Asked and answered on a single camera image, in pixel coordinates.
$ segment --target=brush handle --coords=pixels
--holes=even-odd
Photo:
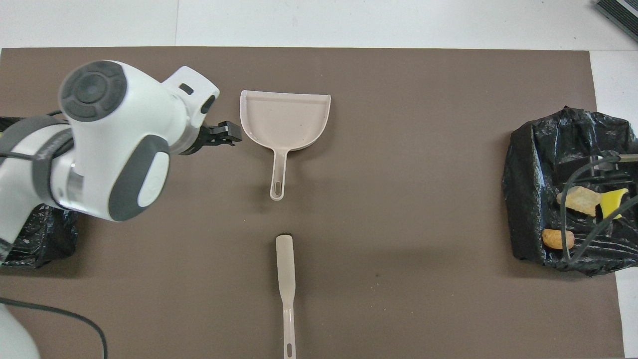
[[[288,151],[280,149],[272,150],[275,159],[272,163],[272,181],[271,181],[271,199],[273,201],[281,201],[283,198],[283,185],[286,181],[286,158]]]
[[[296,359],[295,314],[292,304],[283,307],[283,358]]]

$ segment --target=white tile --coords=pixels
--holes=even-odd
[[[638,51],[593,51],[598,111],[627,119],[638,130]],[[638,268],[616,272],[625,356],[638,357]]]
[[[178,0],[2,0],[0,47],[175,44]]]
[[[638,49],[591,0],[180,0],[176,44]]]

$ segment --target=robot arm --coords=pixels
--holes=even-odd
[[[170,155],[241,141],[230,122],[204,117],[219,89],[182,67],[159,83],[136,68],[97,61],[77,68],[59,92],[68,122],[19,121],[0,137],[0,263],[40,203],[113,221],[143,212],[165,184]]]

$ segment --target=brown table surface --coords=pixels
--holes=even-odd
[[[623,356],[614,275],[514,259],[501,194],[511,131],[564,105],[595,110],[587,52],[3,49],[1,114],[58,108],[64,76],[96,59],[158,80],[198,70],[221,89],[209,124],[240,123],[243,89],[332,95],[323,135],[289,156],[281,202],[272,152],[244,136],[174,157],[137,218],[83,218],[73,257],[1,271],[4,296],[99,323],[112,358],[281,358],[282,232],[299,358]],[[12,311],[44,358],[98,357],[88,326]]]

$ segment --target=dustpan handle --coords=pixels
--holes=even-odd
[[[286,158],[287,151],[274,149],[275,159],[272,163],[271,198],[273,201],[281,201],[283,198],[283,188],[286,181]]]

